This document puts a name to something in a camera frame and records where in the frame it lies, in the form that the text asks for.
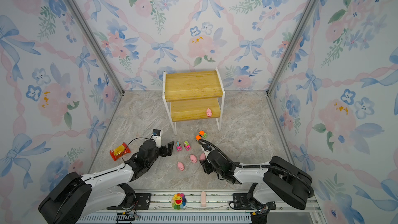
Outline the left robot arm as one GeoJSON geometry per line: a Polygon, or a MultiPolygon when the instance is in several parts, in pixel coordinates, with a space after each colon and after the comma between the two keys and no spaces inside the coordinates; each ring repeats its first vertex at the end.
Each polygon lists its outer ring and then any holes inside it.
{"type": "Polygon", "coordinates": [[[160,146],[148,139],[119,166],[85,175],[71,172],[39,204],[38,211],[49,224],[75,224],[108,207],[131,208],[136,195],[129,183],[148,172],[159,157],[171,156],[174,144],[160,146]]]}

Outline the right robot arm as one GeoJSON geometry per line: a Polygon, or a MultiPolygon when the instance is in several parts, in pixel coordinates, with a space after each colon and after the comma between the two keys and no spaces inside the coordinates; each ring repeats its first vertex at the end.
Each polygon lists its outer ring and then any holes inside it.
{"type": "Polygon", "coordinates": [[[262,164],[237,164],[216,150],[204,154],[206,158],[200,163],[206,174],[215,172],[220,180],[230,184],[251,183],[246,197],[253,209],[260,209],[269,202],[284,201],[304,210],[307,200],[315,194],[311,176],[281,157],[274,156],[262,164]]]}

